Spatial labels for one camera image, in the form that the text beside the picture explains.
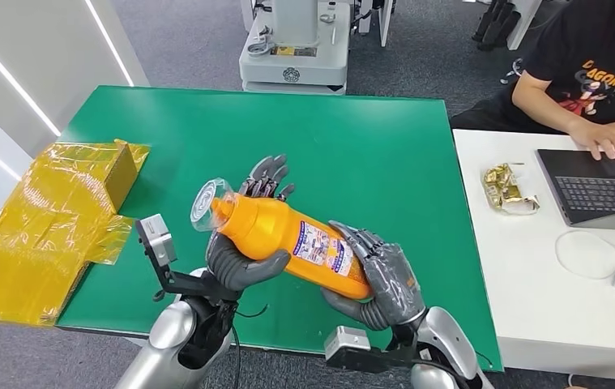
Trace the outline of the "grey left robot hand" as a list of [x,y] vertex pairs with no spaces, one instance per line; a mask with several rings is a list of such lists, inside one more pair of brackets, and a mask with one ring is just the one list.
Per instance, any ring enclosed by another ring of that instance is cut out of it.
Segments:
[[[293,184],[278,189],[289,171],[286,161],[285,155],[264,157],[250,170],[238,194],[285,201],[294,191]],[[205,259],[207,269],[225,288],[242,292],[278,276],[286,268],[290,254],[279,249],[265,259],[253,260],[246,257],[225,235],[213,233],[207,244]]]

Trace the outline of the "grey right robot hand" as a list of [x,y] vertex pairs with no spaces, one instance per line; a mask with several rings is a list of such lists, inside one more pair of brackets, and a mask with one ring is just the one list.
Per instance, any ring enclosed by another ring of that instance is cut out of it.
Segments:
[[372,293],[368,301],[361,302],[322,288],[322,297],[331,308],[373,331],[410,323],[422,315],[426,305],[421,287],[399,244],[336,220],[329,225],[359,260]]

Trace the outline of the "person's right hand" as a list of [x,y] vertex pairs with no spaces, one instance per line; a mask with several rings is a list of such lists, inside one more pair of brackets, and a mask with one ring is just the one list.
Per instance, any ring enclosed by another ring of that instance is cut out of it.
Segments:
[[566,133],[576,143],[586,147],[595,160],[602,160],[603,156],[615,160],[615,122],[609,124],[576,122]]

